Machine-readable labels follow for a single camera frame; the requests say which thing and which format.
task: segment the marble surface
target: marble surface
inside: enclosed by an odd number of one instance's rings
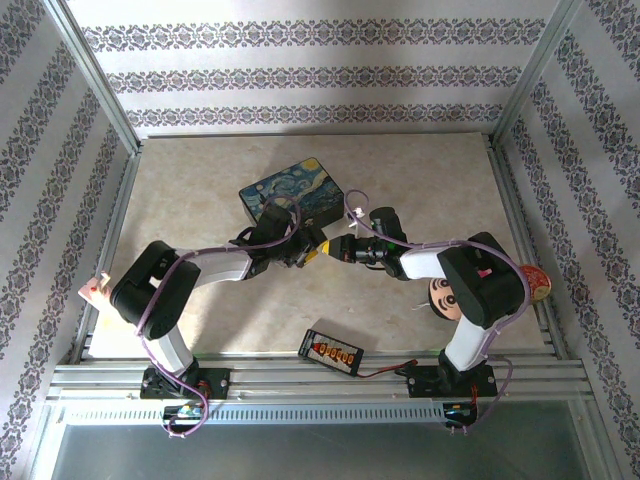
[[[115,281],[153,240],[202,248],[234,238],[248,225],[238,191],[308,157],[343,191],[366,191],[369,209],[393,206],[410,241],[487,230],[515,255],[480,134],[153,139],[145,143],[127,209]],[[325,229],[329,238],[346,231],[344,221]],[[179,327],[196,354],[296,351],[314,324],[365,350],[440,349],[455,324],[429,307],[414,310],[426,289],[427,280],[400,282],[319,255],[303,269],[272,265],[250,281],[197,289]],[[142,356],[132,331],[100,317],[90,354]],[[494,343],[496,349],[542,346],[533,309]]]

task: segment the cartoon face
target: cartoon face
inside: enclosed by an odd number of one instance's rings
[[[445,278],[432,278],[429,282],[429,304],[432,310],[441,318],[459,322],[462,310],[456,302],[451,285]]]

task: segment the patterned wall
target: patterned wall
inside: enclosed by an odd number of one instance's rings
[[[22,478],[128,154],[38,0],[0,0],[0,479]]]
[[[141,137],[482,131],[557,0],[69,0]]]
[[[504,145],[624,478],[640,478],[639,35],[637,1],[585,1]]]

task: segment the purple cable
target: purple cable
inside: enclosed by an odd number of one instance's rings
[[[207,399],[207,397],[205,397],[205,395],[200,390],[183,382],[176,375],[174,375],[172,372],[170,372],[164,366],[162,366],[162,364],[157,359],[157,357],[149,349],[149,346],[147,345],[147,342],[145,341],[145,338],[142,335],[142,329],[144,328],[145,324],[149,321],[149,316],[151,315],[151,312],[153,311],[153,307],[158,301],[158,298],[160,298],[160,295],[165,289],[167,280],[171,278],[171,275],[173,275],[173,273],[176,271],[176,269],[178,268],[178,266],[180,266],[182,262],[185,262],[186,260],[199,255],[213,255],[216,253],[231,253],[231,252],[240,252],[240,251],[247,252],[251,250],[261,250],[264,248],[275,247],[277,245],[280,245],[282,243],[289,241],[289,239],[293,237],[293,235],[298,231],[298,228],[300,227],[300,223],[302,222],[302,211],[300,210],[300,205],[298,204],[298,202],[293,197],[290,197],[288,195],[274,195],[273,197],[269,197],[267,201],[264,203],[264,208],[266,209],[267,205],[269,205],[271,202],[273,202],[277,198],[288,200],[289,202],[291,202],[291,204],[295,207],[295,210],[296,210],[296,223],[294,224],[293,228],[287,235],[282,237],[280,240],[275,240],[273,242],[265,243],[264,245],[251,245],[251,246],[238,246],[238,247],[211,247],[211,248],[203,248],[201,250],[194,250],[192,252],[185,253],[184,255],[179,257],[171,265],[171,267],[169,267],[169,270],[167,270],[167,273],[165,273],[162,281],[158,285],[158,288],[156,289],[154,294],[151,296],[151,300],[149,300],[147,307],[144,309],[144,312],[142,312],[142,315],[140,316],[140,321],[138,322],[138,326],[136,328],[135,333],[138,337],[140,337],[140,340],[142,341],[142,346],[147,352],[147,355],[149,356],[151,363],[153,363],[153,365],[158,370],[160,370],[160,372],[162,372],[163,375],[165,375],[166,377],[168,377],[169,379],[171,379],[173,382],[180,385],[181,387],[186,388],[190,392],[193,392],[195,395],[200,397],[200,400],[202,400],[203,411],[202,411],[202,415],[200,416],[200,420],[198,421],[198,423],[196,423],[192,428],[190,428],[186,432],[175,433],[171,429],[174,419],[172,418],[171,420],[169,420],[169,424],[167,425],[166,430],[167,432],[169,432],[169,436],[171,437],[185,438],[186,436],[196,432],[196,430],[198,430],[202,425],[204,425],[204,423],[209,418],[209,400]]]
[[[387,242],[391,242],[391,243],[395,243],[396,245],[400,245],[402,247],[407,247],[407,248],[411,248],[411,249],[415,249],[415,248],[422,248],[422,249],[433,249],[433,248],[444,248],[444,247],[455,247],[455,246],[467,246],[467,247],[474,247],[477,248],[479,250],[484,250],[487,253],[490,253],[491,255],[494,255],[496,257],[498,257],[500,260],[502,260],[503,262],[505,262],[507,265],[509,265],[514,272],[516,272],[516,274],[518,275],[518,278],[520,278],[520,281],[522,282],[522,285],[524,286],[524,300],[522,302],[522,304],[520,305],[520,308],[518,308],[518,310],[508,319],[500,322],[496,328],[493,330],[493,332],[491,332],[489,334],[489,338],[487,339],[487,341],[485,342],[485,344],[482,346],[482,349],[480,350],[480,354],[482,356],[484,356],[487,359],[492,359],[492,360],[502,360],[505,361],[509,364],[509,371],[507,373],[507,377],[505,378],[504,382],[502,383],[502,386],[500,387],[500,391],[498,392],[498,394],[496,395],[496,397],[493,399],[493,401],[491,402],[491,404],[489,405],[489,408],[487,408],[487,410],[482,414],[481,419],[486,418],[495,408],[496,404],[498,403],[498,401],[504,396],[504,393],[507,389],[507,385],[509,385],[509,382],[511,381],[511,375],[513,374],[513,363],[511,363],[511,361],[507,358],[504,357],[493,357],[493,356],[489,356],[487,355],[487,351],[489,350],[489,347],[491,346],[491,343],[495,340],[495,338],[500,335],[500,332],[502,331],[502,329],[504,327],[506,327],[507,325],[510,325],[511,323],[515,322],[518,318],[520,318],[520,316],[524,313],[524,311],[527,309],[527,307],[529,306],[529,304],[531,303],[531,289],[529,287],[529,282],[527,281],[527,277],[524,274],[524,272],[522,270],[520,270],[520,267],[518,267],[518,265],[516,265],[516,263],[511,260],[507,255],[503,254],[502,252],[499,252],[498,250],[488,247],[486,245],[483,245],[481,243],[477,243],[477,242],[470,242],[467,240],[451,240],[449,242],[436,242],[436,243],[407,243],[407,242],[401,242],[400,240],[396,240],[395,238],[391,238],[387,235],[383,235],[380,234],[378,232],[376,232],[374,229],[372,229],[371,227],[369,227],[367,224],[365,224],[362,220],[360,220],[358,218],[358,216],[356,215],[356,213],[354,212],[354,210],[351,208],[351,206],[349,205],[349,195],[352,195],[354,193],[359,193],[360,195],[362,195],[365,199],[365,205],[363,207],[363,210],[366,211],[367,207],[369,206],[369,197],[367,196],[366,193],[364,193],[362,190],[357,190],[357,189],[351,189],[349,191],[347,191],[347,193],[345,193],[344,195],[344,206],[345,209],[347,210],[347,213],[349,214],[349,216],[355,221],[357,222],[361,227],[363,227],[366,231],[372,233],[373,235],[375,235],[376,237],[382,238],[383,240],[386,240]],[[474,426],[476,424],[478,424],[478,422],[480,421],[480,419],[476,420],[476,422],[474,423]],[[466,428],[465,429],[465,433],[471,431],[472,428]]]

